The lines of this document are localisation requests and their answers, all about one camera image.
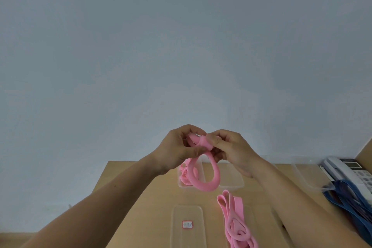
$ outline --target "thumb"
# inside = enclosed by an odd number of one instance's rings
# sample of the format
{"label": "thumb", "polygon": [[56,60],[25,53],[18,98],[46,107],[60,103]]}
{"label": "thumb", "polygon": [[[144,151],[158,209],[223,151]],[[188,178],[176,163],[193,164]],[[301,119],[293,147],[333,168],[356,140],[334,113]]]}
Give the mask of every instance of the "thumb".
{"label": "thumb", "polygon": [[208,149],[204,146],[197,147],[185,147],[185,159],[199,157],[203,153],[207,152]]}
{"label": "thumb", "polygon": [[211,145],[213,145],[213,147],[221,149],[224,152],[228,151],[230,147],[230,142],[224,141],[222,138],[214,135],[213,133],[208,133],[205,138]]}

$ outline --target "desk surface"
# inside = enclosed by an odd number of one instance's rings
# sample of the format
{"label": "desk surface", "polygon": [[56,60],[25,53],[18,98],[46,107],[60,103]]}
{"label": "desk surface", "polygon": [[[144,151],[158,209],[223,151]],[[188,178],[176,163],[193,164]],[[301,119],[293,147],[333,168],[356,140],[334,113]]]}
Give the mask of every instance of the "desk surface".
{"label": "desk surface", "polygon": [[[105,185],[133,163],[109,161],[93,191]],[[277,167],[301,187],[290,165],[277,165]],[[203,168],[206,180],[211,180],[213,177],[211,165],[203,163]],[[247,225],[256,237],[260,248],[293,247],[280,220],[275,213],[272,213],[270,203],[261,186],[253,179],[246,177],[243,179],[244,187],[234,191],[233,194],[243,198]],[[221,192],[220,189],[213,192],[181,189],[177,185],[177,170],[171,170],[155,178],[145,189],[107,247],[169,247],[173,207],[198,205],[203,209],[207,246],[226,248],[223,216],[216,201],[217,195]],[[322,193],[307,192],[307,194],[332,216],[353,229],[342,212],[330,204]]]}

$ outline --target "white wall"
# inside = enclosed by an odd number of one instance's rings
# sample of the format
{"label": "white wall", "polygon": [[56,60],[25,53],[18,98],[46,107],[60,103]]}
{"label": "white wall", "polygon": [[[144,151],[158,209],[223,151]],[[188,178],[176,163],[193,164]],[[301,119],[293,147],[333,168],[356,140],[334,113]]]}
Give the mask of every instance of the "white wall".
{"label": "white wall", "polygon": [[0,0],[0,231],[37,231],[185,123],[355,157],[371,0]]}

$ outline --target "right hand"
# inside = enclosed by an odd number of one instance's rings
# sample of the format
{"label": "right hand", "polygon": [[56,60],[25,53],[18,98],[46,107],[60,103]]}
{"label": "right hand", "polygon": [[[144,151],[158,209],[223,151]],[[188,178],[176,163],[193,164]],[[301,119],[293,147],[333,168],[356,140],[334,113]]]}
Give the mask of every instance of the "right hand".
{"label": "right hand", "polygon": [[250,147],[240,133],[229,130],[216,130],[206,135],[207,141],[213,145],[215,161],[227,160],[247,177],[252,177],[253,164],[262,159]]}

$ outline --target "clear plastic container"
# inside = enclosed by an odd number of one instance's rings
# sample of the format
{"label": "clear plastic container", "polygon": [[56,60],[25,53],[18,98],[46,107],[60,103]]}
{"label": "clear plastic container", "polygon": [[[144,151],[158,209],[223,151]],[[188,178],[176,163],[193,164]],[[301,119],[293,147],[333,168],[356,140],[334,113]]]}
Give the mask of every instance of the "clear plastic container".
{"label": "clear plastic container", "polygon": [[[204,170],[203,170],[203,163],[200,159],[198,159],[195,163],[195,167],[198,170],[199,174],[199,180],[203,183],[205,183],[205,176],[204,176]],[[178,186],[182,189],[187,189],[187,190],[193,190],[196,189],[193,185],[185,185],[181,180],[180,180],[180,175],[181,175],[181,170],[178,167],[177,168],[177,179],[178,179]]]}
{"label": "clear plastic container", "polygon": [[306,189],[313,192],[334,189],[334,185],[319,168],[323,158],[313,156],[292,156],[291,164],[294,173]]}
{"label": "clear plastic container", "polygon": [[244,180],[241,174],[230,163],[218,163],[220,169],[221,181],[218,186],[222,190],[234,191],[244,186]]}
{"label": "clear plastic container", "polygon": [[175,206],[173,208],[170,248],[207,248],[201,207]]}
{"label": "clear plastic container", "polygon": [[[256,220],[254,218],[253,210],[252,210],[251,206],[249,206],[249,205],[244,205],[244,222],[247,225],[247,227],[249,228],[249,231],[251,232],[253,237],[258,242],[258,239],[257,239],[257,223],[256,223]],[[227,240],[226,237],[225,237],[225,239],[226,239],[226,247],[230,248],[229,241]]]}

